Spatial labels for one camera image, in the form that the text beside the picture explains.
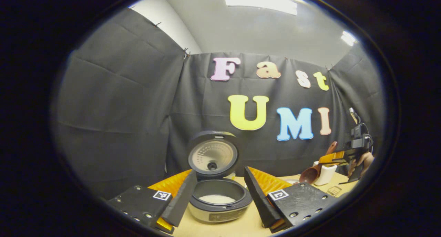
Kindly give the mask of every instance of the hand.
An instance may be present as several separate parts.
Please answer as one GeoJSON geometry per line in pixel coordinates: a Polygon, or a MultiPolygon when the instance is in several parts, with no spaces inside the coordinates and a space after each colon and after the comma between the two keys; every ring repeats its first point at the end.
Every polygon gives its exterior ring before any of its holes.
{"type": "Polygon", "coordinates": [[[372,164],[373,159],[374,159],[374,157],[372,156],[372,153],[367,152],[367,153],[364,153],[360,157],[357,164],[356,164],[355,160],[353,160],[351,165],[349,166],[348,177],[350,177],[352,175],[352,173],[355,171],[356,166],[359,166],[359,165],[361,165],[362,162],[364,162],[363,170],[361,171],[361,174],[360,174],[360,177],[362,177],[364,175],[364,173],[367,171],[367,169],[369,168],[370,164],[372,164]]]}

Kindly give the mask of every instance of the ceiling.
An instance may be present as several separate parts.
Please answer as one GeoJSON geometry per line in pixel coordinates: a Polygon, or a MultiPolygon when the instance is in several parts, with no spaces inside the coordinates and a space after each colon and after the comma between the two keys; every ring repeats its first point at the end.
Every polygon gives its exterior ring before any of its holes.
{"type": "Polygon", "coordinates": [[[202,52],[280,55],[319,66],[337,63],[350,46],[343,27],[315,5],[297,3],[297,15],[225,0],[167,0],[202,52]]]}

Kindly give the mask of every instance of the wall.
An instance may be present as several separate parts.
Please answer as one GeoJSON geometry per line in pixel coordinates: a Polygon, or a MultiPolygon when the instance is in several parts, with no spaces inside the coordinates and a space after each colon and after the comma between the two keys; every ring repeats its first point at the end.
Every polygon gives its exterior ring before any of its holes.
{"type": "Polygon", "coordinates": [[[192,54],[201,53],[192,33],[167,0],[140,0],[130,6],[132,10],[146,17],[167,33],[182,49],[188,48],[192,54]]]}

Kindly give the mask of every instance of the rice cooker lid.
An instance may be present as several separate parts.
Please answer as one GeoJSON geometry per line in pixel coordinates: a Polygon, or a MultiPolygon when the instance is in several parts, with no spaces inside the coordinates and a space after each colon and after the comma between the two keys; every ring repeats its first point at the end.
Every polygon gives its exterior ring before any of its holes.
{"type": "Polygon", "coordinates": [[[238,141],[229,132],[200,132],[190,140],[188,150],[188,163],[198,179],[228,176],[238,161],[238,141]]]}

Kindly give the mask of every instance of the blue letter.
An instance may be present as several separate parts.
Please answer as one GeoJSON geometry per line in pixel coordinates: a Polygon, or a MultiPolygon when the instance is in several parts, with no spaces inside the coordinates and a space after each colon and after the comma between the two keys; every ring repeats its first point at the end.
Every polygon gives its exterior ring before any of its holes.
{"type": "Polygon", "coordinates": [[[280,115],[280,134],[277,136],[277,140],[289,140],[290,135],[288,134],[288,129],[291,132],[293,139],[297,138],[300,129],[302,129],[302,132],[300,133],[299,137],[302,140],[307,140],[314,137],[311,130],[311,109],[302,108],[299,112],[298,120],[289,108],[278,108],[277,113],[280,115]]]}

